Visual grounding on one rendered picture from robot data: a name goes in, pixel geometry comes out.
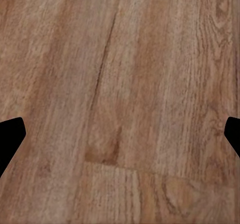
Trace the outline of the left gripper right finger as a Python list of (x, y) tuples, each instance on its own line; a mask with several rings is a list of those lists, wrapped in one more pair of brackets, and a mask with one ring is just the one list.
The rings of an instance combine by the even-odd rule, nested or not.
[(240, 119), (228, 117), (224, 135), (240, 157)]

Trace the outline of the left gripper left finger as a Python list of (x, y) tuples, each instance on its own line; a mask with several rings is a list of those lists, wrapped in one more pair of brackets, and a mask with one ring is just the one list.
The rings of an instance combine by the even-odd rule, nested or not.
[(26, 137), (22, 117), (0, 122), (0, 177)]

